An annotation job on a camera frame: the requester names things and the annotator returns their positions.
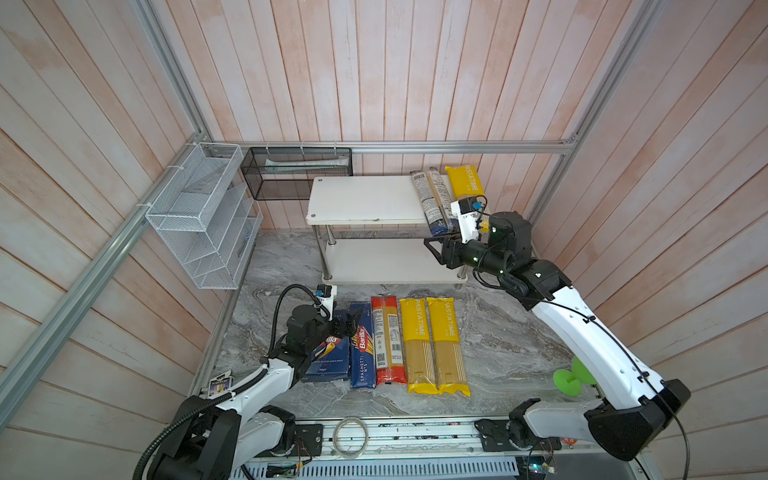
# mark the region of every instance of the marble countertop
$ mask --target marble countertop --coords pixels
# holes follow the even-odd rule
[[[338,237],[351,236],[340,232]],[[405,237],[408,233],[377,230],[362,235]],[[266,352],[278,295],[291,283],[312,288],[322,278],[314,236],[307,232],[266,232],[256,239],[232,321],[223,339],[214,374],[232,370],[235,379],[252,372]],[[348,381],[300,382],[271,403],[297,418],[355,416],[460,416],[507,415],[520,402],[539,397],[545,401],[593,399],[591,387],[579,397],[567,397],[552,382],[552,373],[568,368],[573,353],[542,321],[499,290],[469,281],[453,285],[355,285],[339,286],[340,308],[366,301],[372,295],[398,298],[450,296],[462,341],[472,396],[424,396],[406,393],[404,385],[381,385],[373,390],[349,387]],[[278,336],[293,307],[307,303],[300,290],[289,292],[280,307]]]

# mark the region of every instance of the yellow packaging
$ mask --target yellow packaging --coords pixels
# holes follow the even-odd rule
[[[456,200],[461,200],[471,195],[485,194],[475,165],[446,167],[445,171],[448,172],[448,178],[451,180],[451,188]]]
[[[400,300],[402,340],[406,349],[408,393],[438,395],[435,356],[429,341],[426,302],[423,298]]]
[[[432,338],[435,340],[435,363],[440,393],[461,392],[470,396],[464,357],[458,338],[458,324],[453,298],[427,298]]]

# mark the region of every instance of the black wire basket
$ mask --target black wire basket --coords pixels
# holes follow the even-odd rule
[[[255,200],[309,200],[315,177],[351,177],[352,151],[251,147],[240,167]]]

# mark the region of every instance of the red packaging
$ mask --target red packaging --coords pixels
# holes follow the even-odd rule
[[[406,365],[402,358],[397,298],[374,296],[371,298],[371,307],[373,345],[376,351],[376,385],[408,383]]]

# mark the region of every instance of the blue spaghetti box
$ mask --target blue spaghetti box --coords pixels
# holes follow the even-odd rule
[[[333,316],[346,319],[346,310],[334,310]],[[315,349],[315,359],[304,374],[304,382],[329,382],[349,378],[349,338],[329,336]]]
[[[373,317],[370,302],[353,302],[349,313],[362,310],[357,333],[352,337],[352,374],[349,384],[354,389],[376,387],[376,363],[373,360]]]

